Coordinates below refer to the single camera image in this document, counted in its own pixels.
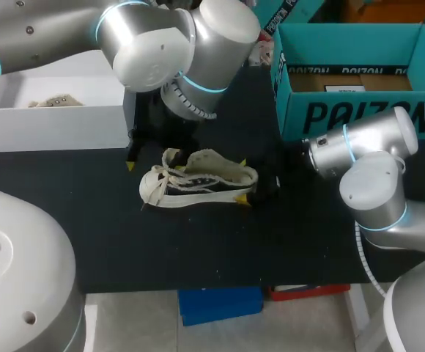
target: white cable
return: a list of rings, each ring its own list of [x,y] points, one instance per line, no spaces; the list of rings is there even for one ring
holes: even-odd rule
[[[404,160],[397,155],[392,155],[392,157],[402,165],[402,174],[404,174],[406,172],[406,163]]]
[[[190,102],[182,93],[180,88],[177,86],[175,82],[170,83],[171,88],[173,89],[174,93],[177,95],[177,97],[182,101],[183,105],[186,106],[188,110],[193,112],[194,114],[202,117],[205,120],[215,120],[218,115],[216,113],[209,113],[205,110],[200,109],[198,106],[194,105],[192,102]]]
[[[374,285],[375,289],[382,295],[383,298],[387,295],[387,293],[380,287],[379,283],[372,274],[372,271],[367,263],[366,255],[364,254],[364,248],[362,247],[361,240],[361,228],[357,222],[354,223],[354,230],[356,234],[356,244],[358,246],[359,258],[361,259],[364,270],[366,271],[367,277],[371,280],[371,283]]]

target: cardboard box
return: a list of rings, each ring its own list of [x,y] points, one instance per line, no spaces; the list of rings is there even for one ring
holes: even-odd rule
[[[425,139],[425,25],[281,24],[274,39],[270,74],[284,140],[392,106],[405,107]],[[326,92],[325,85],[365,91]]]
[[[425,19],[425,0],[345,0],[341,22],[420,23]]]
[[[61,94],[84,106],[28,108]],[[135,104],[100,51],[0,76],[0,152],[127,147]]]
[[[307,23],[325,0],[258,0],[253,11],[263,31],[274,35],[280,23]]]

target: brown cardboard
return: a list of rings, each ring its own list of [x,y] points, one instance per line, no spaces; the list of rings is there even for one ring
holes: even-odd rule
[[[325,86],[364,86],[366,91],[412,90],[410,80],[401,75],[309,75],[289,74],[293,92],[325,92]]]
[[[308,75],[289,74],[293,92],[324,92],[325,86],[361,86],[358,75]]]
[[[361,75],[366,91],[413,90],[408,77],[401,75]]]

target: teal cardboard box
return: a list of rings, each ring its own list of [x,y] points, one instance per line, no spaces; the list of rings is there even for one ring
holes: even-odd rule
[[[259,24],[271,37],[278,24],[307,23],[325,0],[258,0],[253,8]]]
[[[271,81],[284,140],[316,136],[392,106],[406,108],[425,139],[425,25],[285,23],[274,39]],[[293,92],[288,70],[406,75],[412,90]]]

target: shoe sole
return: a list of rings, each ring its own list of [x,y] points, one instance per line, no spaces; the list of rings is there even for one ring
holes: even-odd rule
[[[147,175],[148,174],[145,174],[142,177],[141,183],[139,184],[139,195],[141,196],[144,203],[159,208],[183,208],[199,203],[211,202],[236,203],[236,197],[242,196],[252,191],[252,187],[250,187],[239,189],[236,191],[224,191],[206,194],[186,194],[184,196],[169,196],[166,194],[163,196],[163,198],[159,201],[158,204],[155,204],[155,202],[149,201],[149,192],[147,190],[148,186],[146,184]]]

